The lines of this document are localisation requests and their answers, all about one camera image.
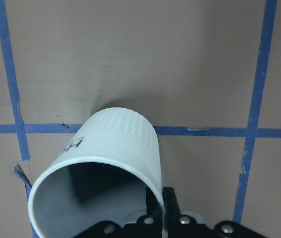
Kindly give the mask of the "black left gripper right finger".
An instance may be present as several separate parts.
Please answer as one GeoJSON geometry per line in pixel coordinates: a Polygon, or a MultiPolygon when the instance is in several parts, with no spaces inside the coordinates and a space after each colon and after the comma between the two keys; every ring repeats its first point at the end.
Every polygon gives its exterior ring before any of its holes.
{"type": "Polygon", "coordinates": [[[166,222],[176,222],[181,215],[173,187],[163,187],[163,201],[166,222]]]}

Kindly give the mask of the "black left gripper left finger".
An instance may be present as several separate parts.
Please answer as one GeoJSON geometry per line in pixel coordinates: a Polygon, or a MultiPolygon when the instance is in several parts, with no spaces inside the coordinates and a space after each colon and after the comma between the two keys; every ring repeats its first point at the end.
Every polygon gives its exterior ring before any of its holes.
{"type": "Polygon", "coordinates": [[[71,184],[85,210],[77,238],[123,237],[138,227],[162,230],[163,205],[137,176],[112,165],[71,165],[71,184]]]}

